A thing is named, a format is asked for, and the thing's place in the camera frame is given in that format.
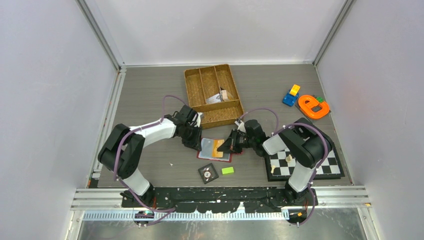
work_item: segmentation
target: green toy piece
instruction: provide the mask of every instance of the green toy piece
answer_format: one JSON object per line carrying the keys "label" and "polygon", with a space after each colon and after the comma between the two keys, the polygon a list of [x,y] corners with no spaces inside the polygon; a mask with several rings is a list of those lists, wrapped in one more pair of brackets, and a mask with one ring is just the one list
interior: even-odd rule
{"label": "green toy piece", "polygon": [[322,97],[320,97],[320,96],[315,97],[315,99],[316,99],[319,103],[324,102],[324,99],[323,99]]}
{"label": "green toy piece", "polygon": [[233,173],[234,173],[234,168],[232,166],[225,167],[222,169],[222,175],[233,174]]}

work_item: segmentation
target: chessboard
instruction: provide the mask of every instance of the chessboard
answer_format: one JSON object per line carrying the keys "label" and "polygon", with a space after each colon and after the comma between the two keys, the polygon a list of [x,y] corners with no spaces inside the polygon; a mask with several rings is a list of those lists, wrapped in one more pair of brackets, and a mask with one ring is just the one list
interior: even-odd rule
{"label": "chessboard", "polygon": [[[288,148],[277,152],[272,156],[265,158],[266,175],[268,181],[287,181],[293,173],[296,166],[296,159],[293,158],[287,162],[286,157],[291,153]],[[315,179],[340,179],[344,177],[342,164],[335,149],[328,153],[327,158],[316,172]]]}

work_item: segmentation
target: white backdrop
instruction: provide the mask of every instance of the white backdrop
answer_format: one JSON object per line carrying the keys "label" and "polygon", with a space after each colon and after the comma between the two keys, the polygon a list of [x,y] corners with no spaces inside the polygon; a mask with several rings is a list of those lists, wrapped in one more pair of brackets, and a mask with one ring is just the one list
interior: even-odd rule
{"label": "white backdrop", "polygon": [[387,240],[423,239],[424,1],[356,1],[318,72]]}
{"label": "white backdrop", "polygon": [[0,239],[62,240],[116,71],[74,0],[0,1]]}
{"label": "white backdrop", "polygon": [[102,30],[126,65],[312,62],[344,3],[89,0],[89,5],[93,1],[96,19],[105,23]]}

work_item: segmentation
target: wooden box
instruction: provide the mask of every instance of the wooden box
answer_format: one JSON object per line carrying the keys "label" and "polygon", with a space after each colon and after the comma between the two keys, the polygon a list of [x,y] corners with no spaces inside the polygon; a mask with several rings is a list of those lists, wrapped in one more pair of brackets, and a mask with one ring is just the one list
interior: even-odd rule
{"label": "wooden box", "polygon": [[[239,93],[228,64],[188,69],[184,72],[188,105],[203,113],[201,125],[204,129],[234,124],[244,111]],[[227,90],[233,100],[206,104],[206,99]]]}

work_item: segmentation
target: gray table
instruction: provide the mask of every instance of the gray table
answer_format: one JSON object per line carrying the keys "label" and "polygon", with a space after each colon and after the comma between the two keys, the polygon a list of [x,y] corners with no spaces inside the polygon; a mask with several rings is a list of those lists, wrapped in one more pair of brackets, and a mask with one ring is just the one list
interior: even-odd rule
{"label": "gray table", "polygon": [[[116,110],[114,124],[138,126],[153,122],[161,117],[162,97],[176,95],[188,102],[184,70],[187,66],[134,67],[128,68]],[[244,110],[267,107],[279,116],[280,127],[303,117],[295,107],[282,103],[287,91],[297,84],[300,94],[324,96],[317,73],[312,65],[234,65],[231,66],[241,103]],[[167,99],[165,113],[179,111],[181,103],[176,99]],[[270,134],[276,126],[272,113],[258,110],[248,114],[245,120],[257,119],[263,130]],[[334,130],[331,117],[314,122],[335,142],[340,155],[342,167],[347,175],[345,161]],[[226,125],[206,129],[205,138],[226,139],[236,125]],[[197,152],[184,147],[180,138],[165,139],[143,150],[139,169],[146,179],[156,187],[256,187],[283,186],[284,182],[268,182],[264,160],[252,149],[242,155],[234,155],[231,163],[210,161],[196,158]],[[203,184],[198,169],[213,163],[218,172],[221,168],[234,167],[232,175],[220,176],[218,179]],[[350,185],[348,177],[333,180],[316,180],[315,186]],[[98,186],[121,187],[112,181],[112,173],[107,169],[101,171]]]}

